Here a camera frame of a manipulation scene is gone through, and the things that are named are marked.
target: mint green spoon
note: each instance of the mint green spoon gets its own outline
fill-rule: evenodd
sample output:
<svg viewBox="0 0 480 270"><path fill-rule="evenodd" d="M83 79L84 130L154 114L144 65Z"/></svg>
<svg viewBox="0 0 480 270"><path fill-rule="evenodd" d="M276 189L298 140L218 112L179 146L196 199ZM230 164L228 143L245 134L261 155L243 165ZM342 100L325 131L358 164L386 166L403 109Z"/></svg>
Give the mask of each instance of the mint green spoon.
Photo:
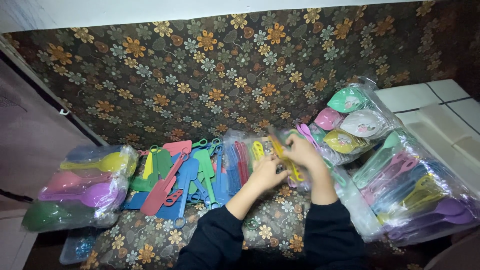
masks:
<svg viewBox="0 0 480 270"><path fill-rule="evenodd" d="M400 134L393 131L385 140L378 151L368 159L368 161L352 177L357 188L364 188L371 178L397 153L403 145L401 144Z"/></svg>

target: black sleeve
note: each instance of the black sleeve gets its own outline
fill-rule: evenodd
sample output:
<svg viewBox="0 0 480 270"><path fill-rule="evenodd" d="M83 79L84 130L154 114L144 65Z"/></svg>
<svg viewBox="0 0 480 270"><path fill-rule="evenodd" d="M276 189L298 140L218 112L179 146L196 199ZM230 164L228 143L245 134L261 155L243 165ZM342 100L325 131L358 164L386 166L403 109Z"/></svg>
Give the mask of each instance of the black sleeve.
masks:
<svg viewBox="0 0 480 270"><path fill-rule="evenodd" d="M312 204L304 238L307 262L315 269L366 269L364 242L340 200Z"/></svg>
<svg viewBox="0 0 480 270"><path fill-rule="evenodd" d="M241 225L242 221L225 206L208 211L198 220L192 239L180 250L173 269L215 270L234 263L241 254Z"/></svg>

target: hand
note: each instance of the hand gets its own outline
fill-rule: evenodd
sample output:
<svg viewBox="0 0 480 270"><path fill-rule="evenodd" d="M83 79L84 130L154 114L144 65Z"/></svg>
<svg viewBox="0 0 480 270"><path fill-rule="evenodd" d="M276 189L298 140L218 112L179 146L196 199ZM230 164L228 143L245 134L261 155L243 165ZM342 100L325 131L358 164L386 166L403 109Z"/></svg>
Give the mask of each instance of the hand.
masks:
<svg viewBox="0 0 480 270"><path fill-rule="evenodd" d="M315 147L307 139L291 134L287 138L286 144L291 145L291 149L287 150L284 148L283 154L294 163L307 169L324 164L320 154L317 153Z"/></svg>
<svg viewBox="0 0 480 270"><path fill-rule="evenodd" d="M281 159L273 156L263 156L259 161L253 164L253 173L250 175L247 184L259 189L262 193L278 185L283 179L291 174L291 171L282 171L276 173L276 166L280 164Z"/></svg>

